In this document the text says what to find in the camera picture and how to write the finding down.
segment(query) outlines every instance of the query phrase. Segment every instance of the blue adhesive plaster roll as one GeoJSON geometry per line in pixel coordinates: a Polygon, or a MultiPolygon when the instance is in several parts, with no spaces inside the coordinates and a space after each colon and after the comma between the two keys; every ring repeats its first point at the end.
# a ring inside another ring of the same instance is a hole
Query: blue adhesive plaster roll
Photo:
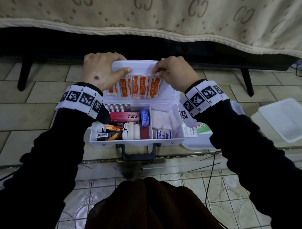
{"type": "Polygon", "coordinates": [[[143,126],[143,127],[149,126],[149,115],[148,115],[148,110],[147,110],[147,109],[141,110],[141,111],[140,111],[140,116],[141,116],[141,119],[142,119],[142,126],[143,126]]]}

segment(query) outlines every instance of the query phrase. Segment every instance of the black handle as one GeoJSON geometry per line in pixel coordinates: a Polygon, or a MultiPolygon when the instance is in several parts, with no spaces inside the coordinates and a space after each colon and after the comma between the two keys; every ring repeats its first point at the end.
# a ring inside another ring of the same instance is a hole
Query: black handle
{"type": "Polygon", "coordinates": [[[127,154],[125,152],[125,145],[124,144],[116,144],[116,148],[122,148],[122,159],[124,161],[151,161],[156,156],[156,147],[160,147],[160,143],[153,143],[152,144],[152,152],[145,153],[145,154],[127,154]]]}

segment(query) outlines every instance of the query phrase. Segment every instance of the barcode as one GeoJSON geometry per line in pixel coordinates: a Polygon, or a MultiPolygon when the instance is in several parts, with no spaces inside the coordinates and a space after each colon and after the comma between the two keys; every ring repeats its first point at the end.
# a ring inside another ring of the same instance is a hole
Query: barcode
{"type": "Polygon", "coordinates": [[[108,137],[108,133],[100,133],[97,137],[108,137]]]}

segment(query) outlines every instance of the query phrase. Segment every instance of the brown skirt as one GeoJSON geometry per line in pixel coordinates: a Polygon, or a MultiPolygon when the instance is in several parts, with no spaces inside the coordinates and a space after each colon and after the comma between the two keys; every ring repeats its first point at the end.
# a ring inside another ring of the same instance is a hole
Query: brown skirt
{"type": "Polygon", "coordinates": [[[222,228],[187,187],[152,177],[122,182],[89,212],[85,229],[222,228]]]}

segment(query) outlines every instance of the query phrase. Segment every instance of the black sleeve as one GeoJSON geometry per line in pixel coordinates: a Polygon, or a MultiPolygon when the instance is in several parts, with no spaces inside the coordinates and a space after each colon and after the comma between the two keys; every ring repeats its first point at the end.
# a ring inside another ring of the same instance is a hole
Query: black sleeve
{"type": "Polygon", "coordinates": [[[21,168],[4,182],[0,191],[2,224],[37,227],[43,220],[43,227],[55,228],[64,199],[75,187],[84,133],[93,121],[77,110],[58,110],[52,128],[34,140],[31,152],[20,159],[21,168]]]}
{"type": "Polygon", "coordinates": [[[249,117],[233,111],[229,99],[194,118],[211,128],[211,143],[222,150],[222,155],[228,159],[228,168],[250,191],[250,199],[257,210],[272,218],[272,228],[300,227],[301,210],[297,208],[302,205],[302,170],[285,157],[284,151],[262,136],[249,117]]]}

